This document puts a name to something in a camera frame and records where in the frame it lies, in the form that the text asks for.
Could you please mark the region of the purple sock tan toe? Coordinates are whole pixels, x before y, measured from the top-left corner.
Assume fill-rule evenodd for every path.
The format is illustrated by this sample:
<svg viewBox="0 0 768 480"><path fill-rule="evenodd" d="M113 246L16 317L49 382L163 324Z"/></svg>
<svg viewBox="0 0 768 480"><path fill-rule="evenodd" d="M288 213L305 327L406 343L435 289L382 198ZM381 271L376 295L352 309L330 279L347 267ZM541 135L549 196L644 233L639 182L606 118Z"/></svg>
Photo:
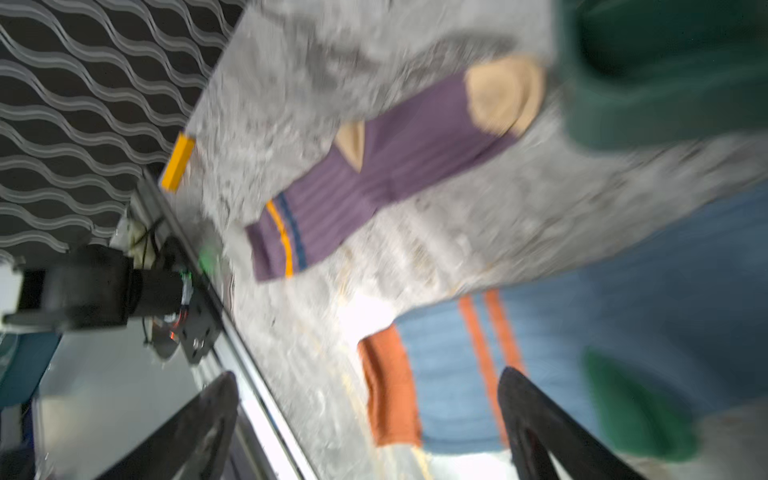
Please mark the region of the purple sock tan toe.
<svg viewBox="0 0 768 480"><path fill-rule="evenodd" d="M254 276L289 278L376 213L493 159L529 129L544 68L509 55L452 74L379 116L341 125L327 154L246 226Z"/></svg>

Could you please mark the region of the blue sock orange cuff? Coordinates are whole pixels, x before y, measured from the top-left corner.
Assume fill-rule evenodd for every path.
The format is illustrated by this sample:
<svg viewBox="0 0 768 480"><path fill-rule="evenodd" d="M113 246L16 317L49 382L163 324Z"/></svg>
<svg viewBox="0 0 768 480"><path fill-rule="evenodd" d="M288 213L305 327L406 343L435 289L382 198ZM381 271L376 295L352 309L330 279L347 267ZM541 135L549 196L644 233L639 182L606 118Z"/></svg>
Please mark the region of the blue sock orange cuff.
<svg viewBox="0 0 768 480"><path fill-rule="evenodd" d="M610 448L688 460L697 418L767 394L767 187L604 260L411 310L358 351L379 446L506 448L510 367Z"/></svg>

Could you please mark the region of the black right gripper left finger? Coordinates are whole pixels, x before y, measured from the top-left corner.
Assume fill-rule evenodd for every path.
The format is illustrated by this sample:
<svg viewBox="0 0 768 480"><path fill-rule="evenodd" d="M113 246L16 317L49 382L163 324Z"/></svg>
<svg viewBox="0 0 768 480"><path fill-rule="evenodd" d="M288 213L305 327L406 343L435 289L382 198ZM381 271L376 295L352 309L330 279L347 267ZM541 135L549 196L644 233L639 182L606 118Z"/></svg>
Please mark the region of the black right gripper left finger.
<svg viewBox="0 0 768 480"><path fill-rule="evenodd" d="M219 375L102 479L219 479L237 419L236 377Z"/></svg>

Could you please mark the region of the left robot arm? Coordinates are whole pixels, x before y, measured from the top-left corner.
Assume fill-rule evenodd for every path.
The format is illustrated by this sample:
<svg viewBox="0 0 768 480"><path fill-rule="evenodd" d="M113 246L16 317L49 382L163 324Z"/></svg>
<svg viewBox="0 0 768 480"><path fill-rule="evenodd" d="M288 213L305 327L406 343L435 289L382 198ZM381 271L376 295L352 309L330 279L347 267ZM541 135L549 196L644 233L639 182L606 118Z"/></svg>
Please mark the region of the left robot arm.
<svg viewBox="0 0 768 480"><path fill-rule="evenodd" d="M116 249L88 246L22 272L14 311L1 317L9 333L118 329L139 323L162 360L182 352L198 364L222 331L210 283L179 239L169 237L149 267Z"/></svg>

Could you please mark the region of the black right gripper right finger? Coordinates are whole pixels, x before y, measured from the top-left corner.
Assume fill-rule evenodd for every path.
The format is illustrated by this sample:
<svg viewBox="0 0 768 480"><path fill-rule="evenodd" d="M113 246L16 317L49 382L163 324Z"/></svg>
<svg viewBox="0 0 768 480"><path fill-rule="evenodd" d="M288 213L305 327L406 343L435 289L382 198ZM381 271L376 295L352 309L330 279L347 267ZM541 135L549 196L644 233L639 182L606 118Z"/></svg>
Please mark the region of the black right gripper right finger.
<svg viewBox="0 0 768 480"><path fill-rule="evenodd" d="M517 369L503 370L497 399L519 478L557 479L553 459L572 479L644 478Z"/></svg>

